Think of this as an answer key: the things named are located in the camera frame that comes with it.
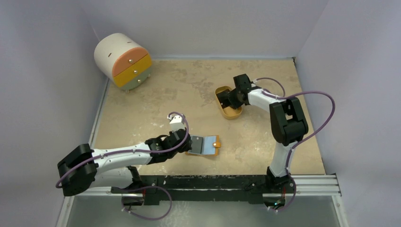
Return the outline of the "white round mini drawer chest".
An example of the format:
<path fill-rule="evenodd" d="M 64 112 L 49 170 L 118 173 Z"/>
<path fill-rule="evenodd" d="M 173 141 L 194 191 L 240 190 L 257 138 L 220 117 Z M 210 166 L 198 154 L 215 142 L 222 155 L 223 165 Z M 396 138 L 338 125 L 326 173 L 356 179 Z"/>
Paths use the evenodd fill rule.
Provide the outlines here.
<path fill-rule="evenodd" d="M 152 59 L 147 49 L 122 33 L 102 39 L 94 50 L 97 67 L 121 90 L 132 90 L 150 77 Z"/>

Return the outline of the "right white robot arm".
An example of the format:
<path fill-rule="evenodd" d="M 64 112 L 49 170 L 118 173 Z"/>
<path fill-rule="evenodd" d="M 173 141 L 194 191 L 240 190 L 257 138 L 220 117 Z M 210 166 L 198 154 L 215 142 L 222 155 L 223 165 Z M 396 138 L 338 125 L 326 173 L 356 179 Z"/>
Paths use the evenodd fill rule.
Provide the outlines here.
<path fill-rule="evenodd" d="M 308 133 L 308 124 L 300 100 L 274 95 L 251 81 L 246 74 L 233 78 L 235 88 L 219 87 L 215 96 L 222 114 L 236 118 L 243 105 L 253 105 L 270 115 L 271 133 L 276 141 L 273 160 L 267 168 L 265 185 L 278 192 L 289 182 L 289 166 L 294 146 Z"/>

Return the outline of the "orange oval tray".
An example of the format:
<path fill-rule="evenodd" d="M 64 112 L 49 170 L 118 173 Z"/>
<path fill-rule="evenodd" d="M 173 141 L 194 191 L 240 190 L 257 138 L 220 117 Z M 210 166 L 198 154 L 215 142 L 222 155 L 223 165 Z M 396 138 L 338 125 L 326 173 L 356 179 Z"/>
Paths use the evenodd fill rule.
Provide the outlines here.
<path fill-rule="evenodd" d="M 228 91 L 231 91 L 231 90 L 232 90 L 232 88 L 229 87 L 229 86 L 218 87 L 215 90 L 215 99 L 216 99 L 218 108 L 219 108 L 221 114 L 223 115 L 223 117 L 228 119 L 228 120 L 232 120 L 232 119 L 238 118 L 241 115 L 242 111 L 243 111 L 242 107 L 239 107 L 237 109 L 233 109 L 232 107 L 224 104 L 224 102 L 222 102 L 220 100 L 219 97 L 220 97 L 220 93 L 221 92 L 224 92 L 224 91 L 228 92 Z"/>

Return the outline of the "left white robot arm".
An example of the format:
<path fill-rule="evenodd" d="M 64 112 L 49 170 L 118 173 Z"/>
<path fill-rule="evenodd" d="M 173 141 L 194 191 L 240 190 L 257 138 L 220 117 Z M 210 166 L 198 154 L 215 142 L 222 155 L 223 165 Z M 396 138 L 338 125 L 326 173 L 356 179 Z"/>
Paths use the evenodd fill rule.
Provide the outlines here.
<path fill-rule="evenodd" d="M 89 144 L 78 145 L 57 164 L 59 180 L 56 188 L 64 196 L 75 196 L 91 188 L 100 174 L 110 170 L 167 161 L 177 153 L 191 149 L 191 136 L 185 129 L 168 135 L 150 138 L 130 147 L 92 149 Z"/>

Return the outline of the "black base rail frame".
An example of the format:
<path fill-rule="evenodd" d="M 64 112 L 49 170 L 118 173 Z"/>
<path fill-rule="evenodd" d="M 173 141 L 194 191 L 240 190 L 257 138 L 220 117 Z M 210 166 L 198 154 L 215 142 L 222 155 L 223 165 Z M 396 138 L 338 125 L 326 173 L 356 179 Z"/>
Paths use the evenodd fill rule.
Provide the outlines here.
<path fill-rule="evenodd" d="M 295 175 L 283 185 L 267 185 L 266 175 L 140 175 L 133 166 L 100 174 L 78 195 L 120 196 L 129 205 L 161 201 L 234 201 L 279 209 L 293 196 L 338 196 L 334 175 Z"/>

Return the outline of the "black card stack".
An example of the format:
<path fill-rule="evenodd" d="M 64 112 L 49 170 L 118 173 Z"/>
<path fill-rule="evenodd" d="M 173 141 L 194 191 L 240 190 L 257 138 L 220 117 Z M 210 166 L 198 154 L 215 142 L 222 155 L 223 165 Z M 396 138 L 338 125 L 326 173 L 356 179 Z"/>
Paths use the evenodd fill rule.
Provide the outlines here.
<path fill-rule="evenodd" d="M 222 107 L 222 109 L 227 108 L 231 105 L 229 99 L 228 99 L 228 93 L 227 91 L 223 91 L 217 94 L 218 101 Z"/>

